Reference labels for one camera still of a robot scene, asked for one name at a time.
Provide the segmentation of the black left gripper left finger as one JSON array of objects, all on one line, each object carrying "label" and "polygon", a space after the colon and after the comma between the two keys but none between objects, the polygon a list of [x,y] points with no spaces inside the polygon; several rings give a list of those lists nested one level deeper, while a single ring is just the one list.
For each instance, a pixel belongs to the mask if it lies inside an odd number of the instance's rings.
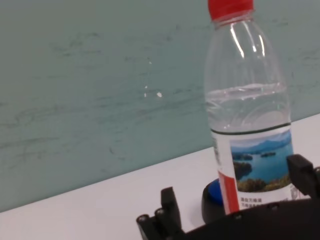
[{"label": "black left gripper left finger", "polygon": [[143,214],[137,217],[136,223],[143,240],[183,240],[186,237],[182,230],[180,210],[172,187],[160,192],[161,207],[153,216]]}]

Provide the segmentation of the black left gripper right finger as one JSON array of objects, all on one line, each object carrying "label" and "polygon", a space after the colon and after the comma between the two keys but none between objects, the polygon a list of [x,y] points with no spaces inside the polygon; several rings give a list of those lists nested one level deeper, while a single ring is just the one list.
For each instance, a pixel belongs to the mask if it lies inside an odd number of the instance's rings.
[{"label": "black left gripper right finger", "polygon": [[292,184],[304,195],[312,199],[320,198],[320,168],[300,154],[286,158]]}]

